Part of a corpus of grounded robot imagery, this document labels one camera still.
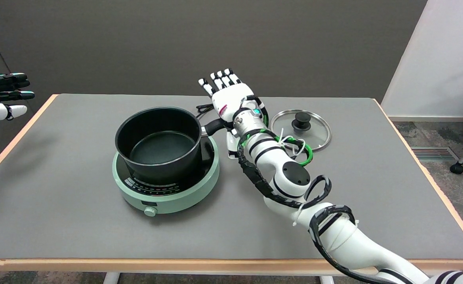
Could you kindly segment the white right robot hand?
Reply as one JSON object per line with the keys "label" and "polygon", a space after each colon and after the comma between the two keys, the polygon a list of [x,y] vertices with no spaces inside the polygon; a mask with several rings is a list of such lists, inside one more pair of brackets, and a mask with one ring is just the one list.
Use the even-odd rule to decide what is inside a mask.
{"label": "white right robot hand", "polygon": [[243,83],[231,69],[210,74],[213,86],[206,79],[198,80],[199,85],[210,96],[214,110],[225,121],[228,158],[237,159],[238,138],[232,130],[233,115],[240,108],[262,108],[251,88]]}

